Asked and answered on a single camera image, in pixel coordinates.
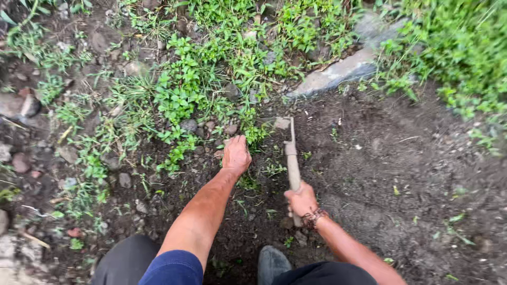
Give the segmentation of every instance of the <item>forearm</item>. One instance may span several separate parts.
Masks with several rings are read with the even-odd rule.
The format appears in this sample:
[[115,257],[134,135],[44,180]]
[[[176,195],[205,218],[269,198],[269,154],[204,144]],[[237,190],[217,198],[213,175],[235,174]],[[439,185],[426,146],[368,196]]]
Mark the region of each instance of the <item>forearm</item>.
[[172,224],[158,254],[186,250],[195,254],[205,269],[211,244],[238,177],[238,174],[222,169],[201,188]]
[[366,246],[348,235],[328,217],[316,222],[316,229],[338,258],[366,270],[379,285],[406,285],[398,273]]

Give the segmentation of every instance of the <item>hand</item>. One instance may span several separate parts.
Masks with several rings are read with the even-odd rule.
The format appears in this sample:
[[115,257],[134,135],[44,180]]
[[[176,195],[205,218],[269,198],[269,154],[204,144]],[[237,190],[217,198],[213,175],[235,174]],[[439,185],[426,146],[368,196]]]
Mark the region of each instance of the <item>hand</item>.
[[313,187],[301,180],[301,185],[297,192],[288,190],[284,193],[289,203],[289,212],[303,217],[308,213],[313,213],[318,209],[318,203],[315,199]]
[[246,147],[246,137],[244,135],[237,135],[226,142],[222,169],[240,176],[248,169],[251,161],[252,157]]

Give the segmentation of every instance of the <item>shoe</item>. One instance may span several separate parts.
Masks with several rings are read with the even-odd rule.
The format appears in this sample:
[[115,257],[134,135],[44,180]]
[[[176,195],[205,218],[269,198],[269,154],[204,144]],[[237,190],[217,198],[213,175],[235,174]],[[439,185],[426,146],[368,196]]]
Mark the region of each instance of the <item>shoe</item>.
[[278,275],[292,270],[287,257],[276,248],[267,245],[259,254],[257,266],[257,285],[271,285]]

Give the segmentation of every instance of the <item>pant leg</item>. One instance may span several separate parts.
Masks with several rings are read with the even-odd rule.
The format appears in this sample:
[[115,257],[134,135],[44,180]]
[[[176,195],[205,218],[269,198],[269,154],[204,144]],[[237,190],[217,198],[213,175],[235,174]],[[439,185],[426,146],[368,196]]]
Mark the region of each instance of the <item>pant leg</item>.
[[137,285],[159,249],[144,235],[122,240],[100,260],[92,285]]
[[376,285],[362,268],[342,262],[319,262],[277,276],[273,285]]

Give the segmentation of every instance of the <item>dark soil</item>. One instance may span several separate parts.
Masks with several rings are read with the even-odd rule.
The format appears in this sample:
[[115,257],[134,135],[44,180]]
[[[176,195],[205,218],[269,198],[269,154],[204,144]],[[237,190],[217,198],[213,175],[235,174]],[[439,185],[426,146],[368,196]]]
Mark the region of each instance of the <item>dark soil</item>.
[[[52,28],[64,39],[73,39],[73,29],[77,28],[88,33],[89,41],[101,41],[100,37],[92,37],[99,32],[105,42],[117,42],[118,33],[103,26],[104,11],[111,5],[96,5],[92,17],[75,22],[83,25],[55,20]],[[98,61],[104,56],[100,50],[103,46],[92,42],[90,45]],[[129,46],[153,48],[153,43],[135,42]],[[154,60],[161,56],[156,54]],[[26,64],[11,60],[12,71],[32,71]],[[97,65],[94,62],[83,69],[97,70]],[[86,76],[91,73],[86,70],[74,75],[78,89],[86,89],[83,80],[91,84],[94,79]],[[38,79],[30,79],[21,83],[11,78],[10,84],[34,87]],[[107,85],[101,84],[95,92],[106,96]],[[332,91],[290,105],[283,105],[274,95],[271,103],[262,106],[261,114],[294,116],[298,150],[311,152],[308,159],[299,158],[302,179],[314,187],[322,207],[335,221],[381,258],[392,258],[393,266],[409,284],[453,282],[446,278],[447,274],[466,284],[503,284],[502,278],[507,277],[507,248],[503,242],[507,160],[492,158],[474,146],[467,133],[474,122],[464,123],[445,109],[436,97],[433,83],[419,91],[418,103],[399,94],[384,97],[376,92],[358,92],[353,85],[343,92]],[[96,116],[97,112],[90,115],[89,124],[96,124]],[[336,136],[331,136],[333,128]],[[93,262],[130,235],[146,234],[161,243],[186,203],[220,168],[213,155],[221,144],[217,137],[206,136],[204,149],[188,153],[181,173],[170,177],[154,175],[152,167],[153,162],[166,158],[170,147],[158,140],[143,142],[123,161],[121,169],[110,172],[107,181],[111,196],[94,213],[106,223],[103,233],[97,233],[92,230],[96,229],[94,218],[85,218],[83,224],[68,218],[41,219],[22,206],[52,212],[58,207],[50,202],[60,191],[58,181],[81,172],[54,156],[59,146],[56,141],[64,128],[48,135],[47,131],[25,131],[2,121],[0,130],[1,141],[14,145],[16,152],[30,154],[33,170],[43,172],[38,179],[32,178],[30,172],[17,178],[15,182],[22,194],[2,208],[9,210],[11,217],[18,217],[12,229],[24,229],[51,246],[51,251],[43,252],[42,266],[34,266],[20,255],[30,273],[48,279],[48,283],[88,280]],[[87,126],[82,132],[90,130],[93,127]],[[287,225],[283,196],[288,189],[286,173],[271,175],[266,171],[268,166],[285,164],[281,149],[288,139],[288,131],[275,129],[252,152],[253,161],[245,177],[258,185],[240,184],[233,191],[209,255],[205,284],[255,284],[257,255],[268,244],[282,250],[294,268],[334,260],[318,234]],[[145,163],[147,155],[153,161]],[[123,172],[132,177],[131,189],[122,188],[117,181]],[[143,175],[149,182],[149,196],[142,184]],[[458,189],[466,192],[458,194]],[[136,200],[146,205],[148,213],[137,209]],[[237,201],[243,201],[247,213]],[[444,224],[462,212],[466,213],[464,219],[453,227],[461,236],[475,241],[475,246],[449,234]],[[89,231],[85,231],[83,250],[73,251],[68,247],[70,238],[66,231],[78,225]],[[285,241],[295,236],[306,236],[306,245],[295,238],[287,248]]]

